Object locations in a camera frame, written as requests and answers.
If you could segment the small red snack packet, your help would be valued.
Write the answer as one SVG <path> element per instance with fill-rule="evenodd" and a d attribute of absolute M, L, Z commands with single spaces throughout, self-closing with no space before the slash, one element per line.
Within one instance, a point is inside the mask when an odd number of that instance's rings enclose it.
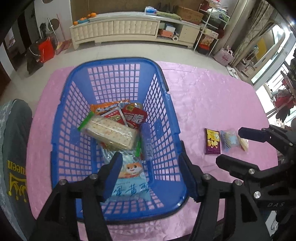
<path fill-rule="evenodd" d="M 139 129 L 147 119 L 147 112 L 132 104 L 127 104 L 121 111 L 128 126 L 131 128 Z"/>

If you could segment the blue plastic basket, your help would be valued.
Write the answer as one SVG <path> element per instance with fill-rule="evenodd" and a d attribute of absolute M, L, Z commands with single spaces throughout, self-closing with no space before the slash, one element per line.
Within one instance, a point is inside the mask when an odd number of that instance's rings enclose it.
<path fill-rule="evenodd" d="M 113 155 L 102 211 L 109 223 L 168 217 L 188 199 L 180 128 L 160 66 L 147 58 L 83 63 L 66 78 L 52 129 L 51 183 L 81 181 Z"/>

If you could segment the small cracker pack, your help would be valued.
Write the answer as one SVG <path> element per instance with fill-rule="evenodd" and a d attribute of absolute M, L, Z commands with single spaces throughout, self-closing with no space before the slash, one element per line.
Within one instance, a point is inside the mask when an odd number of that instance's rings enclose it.
<path fill-rule="evenodd" d="M 248 151 L 248 148 L 249 148 L 249 142 L 248 142 L 248 140 L 245 139 L 245 138 L 241 138 L 241 137 L 238 137 L 238 140 L 239 140 L 241 149 L 243 149 L 243 151 L 247 152 Z"/>

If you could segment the blue tissue pack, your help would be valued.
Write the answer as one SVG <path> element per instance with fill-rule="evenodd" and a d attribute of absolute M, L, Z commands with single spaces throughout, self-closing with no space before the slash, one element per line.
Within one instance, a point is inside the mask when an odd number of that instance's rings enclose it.
<path fill-rule="evenodd" d="M 152 6 L 146 6 L 144 12 L 146 14 L 153 14 L 153 15 L 155 15 L 157 13 L 157 9 L 155 9 Z"/>

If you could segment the clear blue biscuit packet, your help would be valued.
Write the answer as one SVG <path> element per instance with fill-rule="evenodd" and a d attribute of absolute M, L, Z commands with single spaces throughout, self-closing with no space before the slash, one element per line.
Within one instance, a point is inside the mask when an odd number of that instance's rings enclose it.
<path fill-rule="evenodd" d="M 238 134 L 234 129 L 220 131 L 220 139 L 224 152 L 241 147 Z"/>

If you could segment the large cracker pack green ends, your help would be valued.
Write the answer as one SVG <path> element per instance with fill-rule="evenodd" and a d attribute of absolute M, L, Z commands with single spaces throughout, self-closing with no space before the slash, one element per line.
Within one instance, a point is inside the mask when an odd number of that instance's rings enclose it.
<path fill-rule="evenodd" d="M 78 127 L 79 132 L 117 149 L 137 149 L 138 130 L 109 118 L 88 113 Z"/>

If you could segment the blue wafer stick packet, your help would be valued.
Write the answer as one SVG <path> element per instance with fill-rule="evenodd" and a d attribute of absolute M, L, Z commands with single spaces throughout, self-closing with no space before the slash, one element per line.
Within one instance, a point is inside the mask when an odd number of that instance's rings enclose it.
<path fill-rule="evenodd" d="M 142 157 L 144 161 L 153 160 L 151 131 L 148 123 L 143 123 L 140 126 L 140 139 L 142 148 Z"/>

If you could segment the orange snack bar packet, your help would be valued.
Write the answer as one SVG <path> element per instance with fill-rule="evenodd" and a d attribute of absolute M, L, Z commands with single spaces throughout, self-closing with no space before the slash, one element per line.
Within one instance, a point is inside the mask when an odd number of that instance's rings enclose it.
<path fill-rule="evenodd" d="M 130 101 L 128 99 L 120 100 L 120 101 L 105 102 L 101 104 L 91 104 L 90 111 L 92 111 L 95 114 L 102 115 L 114 108 L 122 109 L 128 104 L 130 104 Z"/>

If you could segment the red white snack packet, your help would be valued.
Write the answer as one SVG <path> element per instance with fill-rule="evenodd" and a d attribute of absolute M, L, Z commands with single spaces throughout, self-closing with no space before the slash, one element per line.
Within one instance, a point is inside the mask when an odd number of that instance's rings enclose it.
<path fill-rule="evenodd" d="M 114 108 L 104 114 L 102 114 L 101 116 L 105 117 L 105 118 L 109 118 L 117 123 L 121 123 L 122 125 L 128 126 L 125 117 L 123 115 L 123 112 L 121 111 L 120 108 Z"/>

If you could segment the cardboard box on cabinet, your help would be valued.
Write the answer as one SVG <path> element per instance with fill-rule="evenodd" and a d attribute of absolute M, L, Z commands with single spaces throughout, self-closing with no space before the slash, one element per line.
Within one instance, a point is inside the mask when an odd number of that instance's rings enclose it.
<path fill-rule="evenodd" d="M 194 11 L 192 9 L 188 9 L 182 6 L 175 6 L 174 11 L 177 15 L 181 17 L 183 21 L 187 21 L 196 25 L 201 23 L 201 20 L 204 16 L 202 13 L 198 11 Z"/>

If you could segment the broom and dustpan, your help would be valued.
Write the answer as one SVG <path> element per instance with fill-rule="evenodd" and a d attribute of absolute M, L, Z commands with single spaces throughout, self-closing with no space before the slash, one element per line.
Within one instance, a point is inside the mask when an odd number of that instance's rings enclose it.
<path fill-rule="evenodd" d="M 56 15 L 56 17 L 52 19 L 47 17 L 47 20 L 47 29 L 54 38 L 55 54 L 59 55 L 62 51 L 68 50 L 71 41 L 66 40 L 58 15 Z"/>

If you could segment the purple yellow chip packet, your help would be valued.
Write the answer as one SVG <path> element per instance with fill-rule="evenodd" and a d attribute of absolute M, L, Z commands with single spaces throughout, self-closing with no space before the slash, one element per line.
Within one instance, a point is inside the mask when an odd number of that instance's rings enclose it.
<path fill-rule="evenodd" d="M 220 133 L 218 131 L 205 129 L 205 154 L 206 155 L 220 155 L 221 145 L 220 145 Z"/>

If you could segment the white slippers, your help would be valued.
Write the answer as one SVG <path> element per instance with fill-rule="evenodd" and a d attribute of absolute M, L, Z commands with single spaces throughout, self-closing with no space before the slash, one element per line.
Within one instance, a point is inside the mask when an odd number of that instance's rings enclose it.
<path fill-rule="evenodd" d="M 231 66 L 226 66 L 226 69 L 232 77 L 239 79 L 239 76 L 234 68 L 232 68 Z"/>

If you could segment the light blue cat snack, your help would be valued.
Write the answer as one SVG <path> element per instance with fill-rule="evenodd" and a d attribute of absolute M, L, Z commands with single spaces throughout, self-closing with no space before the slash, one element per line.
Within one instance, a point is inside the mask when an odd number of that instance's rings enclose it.
<path fill-rule="evenodd" d="M 124 159 L 111 197 L 107 201 L 118 202 L 139 199 L 151 200 L 142 161 L 136 158 Z"/>

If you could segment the light blue cracker packet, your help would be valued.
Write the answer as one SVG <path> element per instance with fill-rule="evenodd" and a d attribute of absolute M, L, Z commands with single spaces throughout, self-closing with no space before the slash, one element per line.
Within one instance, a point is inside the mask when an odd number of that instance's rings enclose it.
<path fill-rule="evenodd" d="M 108 164 L 111 159 L 113 158 L 114 154 L 116 152 L 119 152 L 122 154 L 122 164 L 123 165 L 126 165 L 126 164 L 132 164 L 132 163 L 136 163 L 136 162 L 140 162 L 141 159 L 139 156 L 137 156 L 137 152 L 135 149 L 132 149 L 132 150 L 125 150 L 125 149 L 117 149 L 117 148 L 114 148 L 110 145 L 107 145 L 103 142 L 100 143 L 100 150 L 102 152 L 102 156 L 103 156 L 103 159 L 104 159 L 104 162 L 106 164 Z"/>

